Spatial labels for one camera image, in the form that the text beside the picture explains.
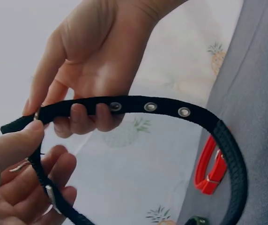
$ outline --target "gray cushion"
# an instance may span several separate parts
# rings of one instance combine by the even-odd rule
[[[268,225],[268,0],[245,0],[207,108],[231,128],[248,168],[249,197],[238,224]],[[207,138],[203,131],[196,160]],[[229,176],[213,195],[203,195],[194,172],[178,225],[194,215],[218,225],[229,203]]]

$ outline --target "hand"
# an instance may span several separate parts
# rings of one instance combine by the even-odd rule
[[[48,39],[23,114],[64,100],[68,88],[74,98],[128,94],[157,21],[142,0],[82,1]],[[70,118],[55,119],[56,134],[109,131],[122,120],[105,104],[96,110],[87,116],[84,106],[73,105]]]
[[[30,123],[23,131],[0,136],[0,225],[60,225],[64,216],[51,209],[31,166],[19,172],[19,165],[41,143],[44,128],[40,121]],[[76,198],[74,187],[65,187],[76,166],[76,159],[63,146],[56,146],[42,159],[46,174],[62,190],[71,204]]]

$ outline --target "red collar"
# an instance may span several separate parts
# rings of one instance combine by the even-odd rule
[[[194,186],[201,190],[203,194],[212,195],[223,179],[227,170],[226,162],[220,150],[216,152],[215,163],[211,172],[206,176],[206,170],[211,159],[211,156],[216,147],[216,142],[213,137],[210,136],[204,147],[199,163],[196,168],[194,177]]]

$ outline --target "braided strap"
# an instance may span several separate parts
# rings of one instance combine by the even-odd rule
[[[231,199],[227,212],[220,225],[235,225],[239,221],[247,200],[248,178],[242,153],[230,130],[222,120],[213,113],[187,102],[162,97],[118,96],[91,97],[67,100],[48,105],[40,109],[39,114],[23,116],[1,127],[3,134],[22,130],[33,119],[39,119],[43,124],[52,122],[56,117],[69,117],[71,106],[75,103],[86,107],[88,115],[95,115],[96,105],[107,104],[112,114],[151,113],[167,115],[198,124],[206,129],[219,146],[231,180]],[[41,165],[41,145],[28,158],[38,176],[40,184],[50,197],[53,206],[69,218],[75,225],[93,225],[88,218],[77,212],[62,196],[53,182],[47,178]]]

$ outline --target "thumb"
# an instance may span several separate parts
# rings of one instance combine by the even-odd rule
[[[43,137],[44,126],[40,120],[31,122],[22,131],[0,136],[0,170],[29,157]]]

